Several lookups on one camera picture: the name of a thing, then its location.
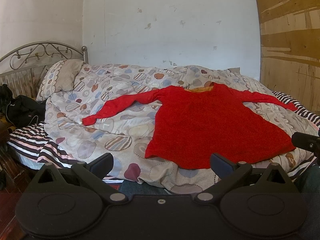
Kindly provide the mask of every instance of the black jacket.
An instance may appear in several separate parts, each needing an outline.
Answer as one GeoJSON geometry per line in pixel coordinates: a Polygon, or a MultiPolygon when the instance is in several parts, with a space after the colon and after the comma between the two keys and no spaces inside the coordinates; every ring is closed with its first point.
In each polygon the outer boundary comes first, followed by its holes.
{"type": "Polygon", "coordinates": [[[22,128],[44,121],[45,102],[38,103],[23,95],[12,98],[12,92],[6,84],[0,86],[0,112],[15,127],[22,128]]]}

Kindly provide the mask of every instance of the bed frame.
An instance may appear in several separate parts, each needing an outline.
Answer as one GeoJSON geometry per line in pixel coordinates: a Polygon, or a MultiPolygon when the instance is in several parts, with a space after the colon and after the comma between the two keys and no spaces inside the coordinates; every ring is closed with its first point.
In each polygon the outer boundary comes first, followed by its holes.
{"type": "Polygon", "coordinates": [[[37,41],[20,46],[2,58],[0,68],[10,66],[12,71],[0,74],[0,85],[7,84],[13,97],[25,95],[36,98],[40,83],[50,67],[61,59],[82,59],[88,62],[87,47],[80,50],[55,41],[37,41]]]}

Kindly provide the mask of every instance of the black device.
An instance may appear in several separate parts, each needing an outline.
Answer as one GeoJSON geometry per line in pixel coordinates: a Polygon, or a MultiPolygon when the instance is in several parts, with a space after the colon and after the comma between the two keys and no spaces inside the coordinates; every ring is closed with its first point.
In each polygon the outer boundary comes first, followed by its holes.
{"type": "MultiPolygon", "coordinates": [[[[315,149],[319,140],[292,136],[300,148],[315,149]]],[[[302,239],[307,207],[279,164],[256,169],[218,154],[210,163],[221,181],[203,192],[132,199],[101,180],[113,167],[110,153],[70,169],[46,163],[18,201],[16,219],[24,240],[302,239]]]]}

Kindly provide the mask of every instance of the comforter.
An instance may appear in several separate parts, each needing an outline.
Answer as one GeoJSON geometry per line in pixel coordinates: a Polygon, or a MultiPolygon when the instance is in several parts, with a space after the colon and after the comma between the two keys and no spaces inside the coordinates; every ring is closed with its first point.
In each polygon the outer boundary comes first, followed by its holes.
{"type": "MultiPolygon", "coordinates": [[[[75,79],[73,91],[53,93],[48,98],[44,129],[69,156],[77,160],[88,163],[110,152],[114,157],[111,176],[138,183],[147,182],[174,193],[200,192],[218,181],[211,169],[184,170],[168,160],[144,158],[161,102],[148,105],[134,103],[116,116],[99,119],[88,127],[82,125],[82,118],[95,114],[107,100],[120,95],[169,85],[192,89],[209,86],[211,81],[237,90],[273,95],[258,81],[229,70],[210,70],[193,65],[172,69],[120,64],[84,65],[75,79]]],[[[296,131],[317,135],[317,130],[307,119],[280,106],[267,103],[244,105],[283,129],[289,136],[296,131]]],[[[295,149],[253,166],[265,168],[270,162],[277,162],[290,174],[298,166],[299,169],[305,169],[312,163],[311,159],[315,159],[312,153],[295,149]]]]}

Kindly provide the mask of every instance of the red sweater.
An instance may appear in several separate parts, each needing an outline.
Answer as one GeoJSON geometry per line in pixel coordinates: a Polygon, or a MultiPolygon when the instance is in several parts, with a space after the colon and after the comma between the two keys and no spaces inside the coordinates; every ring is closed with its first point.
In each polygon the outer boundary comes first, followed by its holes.
{"type": "Polygon", "coordinates": [[[243,102],[272,103],[292,111],[293,103],[258,92],[238,91],[214,83],[211,91],[193,93],[169,86],[107,101],[97,114],[84,119],[92,125],[98,118],[112,117],[134,101],[162,102],[145,157],[161,157],[183,169],[210,168],[210,155],[219,153],[237,163],[256,163],[295,149],[282,129],[245,107],[243,102]]]}

